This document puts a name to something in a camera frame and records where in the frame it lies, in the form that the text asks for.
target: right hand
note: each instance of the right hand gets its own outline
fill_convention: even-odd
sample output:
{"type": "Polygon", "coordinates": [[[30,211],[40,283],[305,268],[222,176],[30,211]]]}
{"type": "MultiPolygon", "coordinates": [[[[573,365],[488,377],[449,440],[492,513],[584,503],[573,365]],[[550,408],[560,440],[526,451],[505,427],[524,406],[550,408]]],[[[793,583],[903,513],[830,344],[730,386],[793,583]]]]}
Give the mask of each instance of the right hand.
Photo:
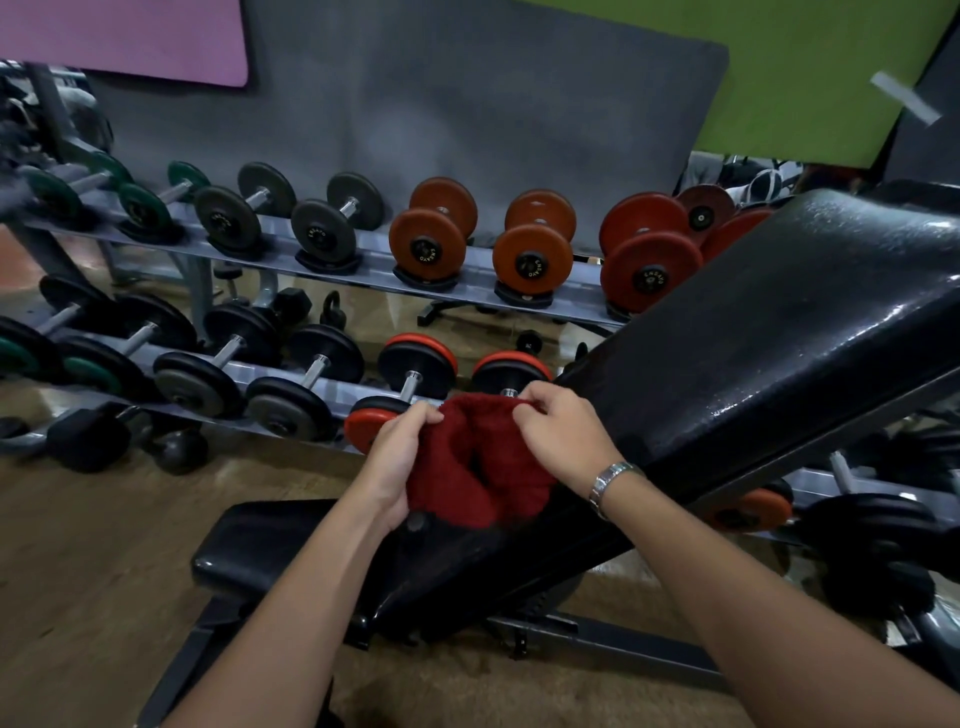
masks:
{"type": "Polygon", "coordinates": [[[542,410],[530,404],[514,409],[523,441],[540,464],[578,496],[587,497],[597,475],[623,460],[593,405],[572,390],[533,381],[519,399],[542,410]]]}

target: weight plate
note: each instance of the weight plate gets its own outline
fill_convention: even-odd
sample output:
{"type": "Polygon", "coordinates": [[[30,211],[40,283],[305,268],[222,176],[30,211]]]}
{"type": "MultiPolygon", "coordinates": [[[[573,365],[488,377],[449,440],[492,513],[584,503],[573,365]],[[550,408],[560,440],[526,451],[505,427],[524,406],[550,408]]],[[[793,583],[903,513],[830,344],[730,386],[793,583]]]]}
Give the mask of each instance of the weight plate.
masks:
{"type": "Polygon", "coordinates": [[[290,360],[304,370],[321,354],[330,360],[324,379],[357,383],[363,378],[365,363],[360,347],[337,328],[325,324],[310,324],[295,331],[286,344],[290,360]]]}
{"type": "Polygon", "coordinates": [[[434,400],[446,397],[457,379],[457,359],[450,349],[418,333],[401,333],[388,340],[376,368],[397,392],[403,389],[407,372],[419,372],[422,381],[417,394],[434,400]]]}
{"type": "Polygon", "coordinates": [[[301,200],[290,216],[300,247],[324,263],[342,263],[356,255],[357,235],[340,209],[323,200],[301,200]]]}
{"type": "Polygon", "coordinates": [[[28,167],[23,172],[23,179],[51,216],[69,221],[80,217],[84,211],[80,195],[73,191],[69,183],[56,175],[28,167]]]}
{"type": "Polygon", "coordinates": [[[383,225],[383,197],[373,182],[356,172],[341,172],[326,185],[326,200],[340,211],[350,198],[358,207],[349,217],[350,224],[361,231],[375,231],[383,225]]]}
{"type": "Polygon", "coordinates": [[[228,251],[243,253],[260,244],[260,218],[233,190],[204,187],[194,195],[193,207],[206,233],[228,251]]]}
{"type": "Polygon", "coordinates": [[[390,226],[390,252],[407,273],[440,280],[460,271],[467,258],[467,240],[442,212],[408,209],[390,226]]]}
{"type": "Polygon", "coordinates": [[[733,199],[719,184],[695,184],[677,195],[677,202],[686,210],[688,231],[697,245],[736,213],[733,199]]]}
{"type": "Polygon", "coordinates": [[[556,289],[573,270],[573,249],[545,225],[510,228],[493,246],[493,269],[517,293],[537,296],[556,289]]]}
{"type": "Polygon", "coordinates": [[[607,299],[641,313],[700,270],[703,260],[689,238],[675,232],[645,232],[618,245],[600,269],[607,299]]]}
{"type": "Polygon", "coordinates": [[[180,198],[182,202],[190,202],[193,196],[204,187],[210,187],[210,180],[192,164],[185,161],[172,161],[167,165],[167,181],[171,187],[181,182],[190,182],[190,191],[180,198]]]}
{"type": "Polygon", "coordinates": [[[559,192],[531,189],[517,196],[507,207],[503,229],[511,230],[520,225],[546,225],[570,242],[577,231],[577,213],[559,192]]]}
{"type": "Polygon", "coordinates": [[[250,197],[264,187],[270,192],[270,202],[257,209],[261,215],[290,217],[297,204],[293,186],[274,167],[262,161],[252,161],[240,167],[237,174],[237,189],[244,197],[250,197]]]}
{"type": "Polygon", "coordinates": [[[550,381],[550,370],[539,359],[526,352],[496,352],[484,356],[473,368],[473,389],[498,395],[505,389],[517,394],[532,381],[550,381]]]}
{"type": "Polygon", "coordinates": [[[168,349],[193,351],[197,348],[197,332],[190,320],[170,303],[149,293],[127,293],[116,297],[123,313],[128,336],[133,336],[147,324],[156,324],[157,330],[150,343],[168,349]]]}
{"type": "Polygon", "coordinates": [[[117,197],[131,222],[145,231],[165,231],[174,223],[167,205],[146,187],[121,184],[117,197]]]}
{"type": "Polygon", "coordinates": [[[247,387],[247,414],[279,437],[318,442],[337,434],[323,400],[296,382],[276,376],[256,379],[247,387]]]}
{"type": "Polygon", "coordinates": [[[260,311],[233,303],[214,306],[204,316],[204,328],[210,344],[221,349],[236,335],[244,345],[233,357],[237,361],[271,366],[280,355],[280,336],[276,327],[260,311]]]}
{"type": "Polygon", "coordinates": [[[77,384],[122,397],[141,400],[149,380],[136,364],[107,344],[82,336],[68,336],[57,343],[63,369],[77,384]]]}
{"type": "Polygon", "coordinates": [[[764,206],[734,215],[708,235],[703,245],[700,246],[700,254],[703,256],[704,262],[709,263],[773,213],[770,207],[764,206]]]}
{"type": "Polygon", "coordinates": [[[210,362],[182,352],[161,354],[154,362],[154,384],[167,400],[205,417],[236,417],[244,399],[229,375],[210,362]]]}
{"type": "Polygon", "coordinates": [[[0,372],[34,379],[56,378],[62,371],[60,351],[43,334],[0,316],[0,372]]]}
{"type": "Polygon", "coordinates": [[[614,205],[600,225],[600,250],[613,255],[620,243],[643,232],[686,233],[684,206],[659,192],[641,192],[614,205]]]}
{"type": "Polygon", "coordinates": [[[380,428],[410,408],[396,397],[364,397],[350,409],[344,420],[344,434],[351,445],[363,454],[370,452],[380,428]]]}
{"type": "Polygon", "coordinates": [[[76,304],[81,312],[70,322],[71,328],[102,333],[106,336],[123,336],[120,309],[114,300],[89,283],[62,276],[44,276],[38,286],[44,301],[56,311],[63,311],[76,304]]]}
{"type": "Polygon", "coordinates": [[[410,195],[410,208],[438,210],[450,218],[466,240],[477,227],[477,204],[466,187],[450,177],[424,180],[410,195]]]}

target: rubber base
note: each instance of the rubber base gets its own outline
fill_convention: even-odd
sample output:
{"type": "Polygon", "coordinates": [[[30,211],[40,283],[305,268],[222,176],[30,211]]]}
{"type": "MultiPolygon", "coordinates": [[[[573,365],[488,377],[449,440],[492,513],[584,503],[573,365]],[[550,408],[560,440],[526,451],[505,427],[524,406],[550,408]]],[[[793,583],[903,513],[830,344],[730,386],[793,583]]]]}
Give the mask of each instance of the rubber base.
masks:
{"type": "Polygon", "coordinates": [[[323,273],[329,276],[352,276],[357,272],[357,268],[360,267],[360,263],[363,262],[363,256],[361,254],[356,254],[353,257],[340,262],[340,263],[324,263],[317,257],[314,257],[307,251],[299,251],[294,258],[297,259],[297,263],[302,265],[307,270],[313,271],[314,273],[323,273]]]}

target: green panel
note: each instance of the green panel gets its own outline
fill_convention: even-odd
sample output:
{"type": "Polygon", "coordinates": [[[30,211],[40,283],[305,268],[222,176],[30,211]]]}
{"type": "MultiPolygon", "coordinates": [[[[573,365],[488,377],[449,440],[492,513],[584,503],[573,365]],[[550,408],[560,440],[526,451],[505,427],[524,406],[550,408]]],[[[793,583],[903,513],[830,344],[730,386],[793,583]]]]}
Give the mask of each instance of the green panel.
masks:
{"type": "Polygon", "coordinates": [[[900,104],[877,71],[913,85],[958,0],[531,0],[713,40],[730,68],[696,148],[870,166],[900,104]]]}

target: wooden floor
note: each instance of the wooden floor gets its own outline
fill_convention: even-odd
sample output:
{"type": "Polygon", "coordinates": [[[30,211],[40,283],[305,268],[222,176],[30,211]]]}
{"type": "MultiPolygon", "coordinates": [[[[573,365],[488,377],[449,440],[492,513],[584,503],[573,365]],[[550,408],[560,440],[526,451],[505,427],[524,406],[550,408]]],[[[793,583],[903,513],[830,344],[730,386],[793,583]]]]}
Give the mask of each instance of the wooden floor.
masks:
{"type": "MultiPolygon", "coordinates": [[[[103,283],[102,263],[75,257],[103,283]]],[[[0,296],[20,296],[39,272],[0,235],[0,296]]],[[[314,284],[314,300],[326,288],[314,284]]],[[[414,328],[423,301],[348,291],[348,331],[374,349],[414,328]]],[[[462,370],[531,326],[465,313],[432,333],[462,370]]],[[[588,335],[542,322],[544,354],[569,358],[588,335]]],[[[0,415],[39,423],[62,409],[56,392],[0,382],[0,415]]],[[[130,726],[200,613],[189,558],[233,503],[335,497],[359,456],[253,435],[214,433],[212,461],[186,477],[134,453],[106,473],[79,475],[47,460],[0,460],[0,728],[130,726]]],[[[761,549],[764,559],[773,557],[761,549]]],[[[635,553],[588,574],[567,611],[676,639],[693,635],[635,553]]],[[[343,648],[334,710],[347,726],[747,726],[737,701],[643,675],[565,659],[510,660],[479,635],[405,648],[343,648]]]]}

